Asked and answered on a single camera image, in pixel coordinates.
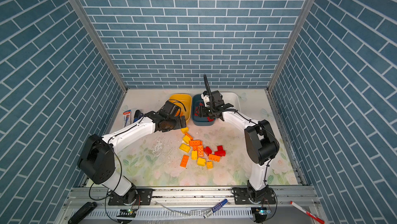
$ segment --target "robotic arm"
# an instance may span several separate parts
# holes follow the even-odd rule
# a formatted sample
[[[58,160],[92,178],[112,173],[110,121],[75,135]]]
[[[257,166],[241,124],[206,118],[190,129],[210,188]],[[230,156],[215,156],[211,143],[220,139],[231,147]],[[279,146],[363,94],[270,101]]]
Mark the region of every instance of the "robotic arm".
[[[254,163],[247,183],[247,193],[252,202],[260,202],[269,189],[265,183],[266,168],[280,148],[270,123],[250,119],[231,108],[233,105],[225,104],[219,91],[211,92],[206,75],[204,82],[206,91],[201,95],[204,106],[200,106],[199,116],[219,118],[244,132],[247,152]],[[153,132],[186,127],[185,117],[179,116],[180,111],[179,106],[168,100],[159,111],[151,111],[117,132],[102,137],[88,137],[77,166],[94,183],[102,184],[122,196],[122,202],[126,205],[131,204],[136,200],[136,186],[115,170],[114,154]]]

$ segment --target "blue brick wall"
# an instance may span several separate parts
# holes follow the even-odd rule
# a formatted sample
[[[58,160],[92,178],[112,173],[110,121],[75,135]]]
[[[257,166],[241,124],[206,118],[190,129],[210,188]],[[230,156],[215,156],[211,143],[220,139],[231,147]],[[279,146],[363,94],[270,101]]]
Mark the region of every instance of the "blue brick wall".
[[[330,223],[397,223],[397,0],[315,0],[274,88]]]
[[[0,223],[47,223],[121,96],[67,0],[0,0]]]
[[[130,88],[264,88],[304,0],[80,0]]]

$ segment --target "blue marker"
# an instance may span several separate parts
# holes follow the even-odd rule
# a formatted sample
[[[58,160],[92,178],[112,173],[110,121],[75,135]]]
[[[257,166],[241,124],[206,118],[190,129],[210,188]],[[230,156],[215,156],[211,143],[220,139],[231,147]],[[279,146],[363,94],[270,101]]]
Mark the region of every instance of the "blue marker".
[[[221,201],[220,203],[218,203],[217,205],[215,205],[213,208],[211,208],[210,210],[206,211],[206,212],[204,213],[204,219],[210,217],[210,216],[213,215],[216,211],[220,210],[221,207],[223,207],[226,203],[227,203],[227,199],[224,199],[223,201]]]

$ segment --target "yellow bin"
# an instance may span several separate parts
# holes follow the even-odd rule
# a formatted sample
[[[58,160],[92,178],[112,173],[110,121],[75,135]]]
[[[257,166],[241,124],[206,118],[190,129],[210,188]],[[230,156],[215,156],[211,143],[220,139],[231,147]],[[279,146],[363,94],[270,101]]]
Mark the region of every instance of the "yellow bin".
[[[179,115],[185,116],[186,125],[187,125],[187,123],[189,123],[189,121],[190,121],[190,113],[191,113],[191,108],[192,108],[192,97],[188,94],[173,94],[170,97],[170,100],[177,100],[177,101],[182,102],[185,105],[186,111],[183,108],[182,104],[180,104],[179,102],[176,102],[176,101],[171,101],[172,103],[175,103],[175,105],[181,107],[181,113]]]

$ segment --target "red marker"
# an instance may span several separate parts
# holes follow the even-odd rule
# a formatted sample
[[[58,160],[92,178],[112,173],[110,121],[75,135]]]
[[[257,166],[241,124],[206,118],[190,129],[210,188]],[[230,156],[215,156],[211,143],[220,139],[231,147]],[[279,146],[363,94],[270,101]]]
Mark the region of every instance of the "red marker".
[[[315,219],[316,221],[320,222],[321,224],[324,224],[325,222],[323,220],[321,220],[319,217],[313,215],[312,213],[310,213],[309,211],[306,211],[305,209],[303,209],[301,206],[297,205],[295,202],[291,201],[291,205],[294,206],[295,208],[299,209],[300,211],[304,212],[306,215],[312,217],[313,219]]]

